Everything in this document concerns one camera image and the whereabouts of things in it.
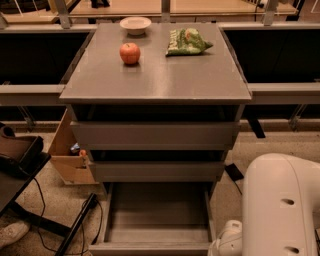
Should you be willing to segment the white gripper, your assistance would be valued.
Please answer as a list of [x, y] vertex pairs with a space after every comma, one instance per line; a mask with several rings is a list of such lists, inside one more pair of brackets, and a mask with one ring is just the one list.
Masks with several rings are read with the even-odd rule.
[[242, 223], [227, 221], [217, 239], [209, 246], [207, 256], [242, 256]]

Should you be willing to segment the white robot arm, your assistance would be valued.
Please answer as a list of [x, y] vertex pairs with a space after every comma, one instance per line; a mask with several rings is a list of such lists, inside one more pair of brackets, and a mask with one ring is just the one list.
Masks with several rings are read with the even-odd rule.
[[242, 219], [230, 220], [207, 256], [319, 256], [320, 164], [270, 153], [249, 165]]

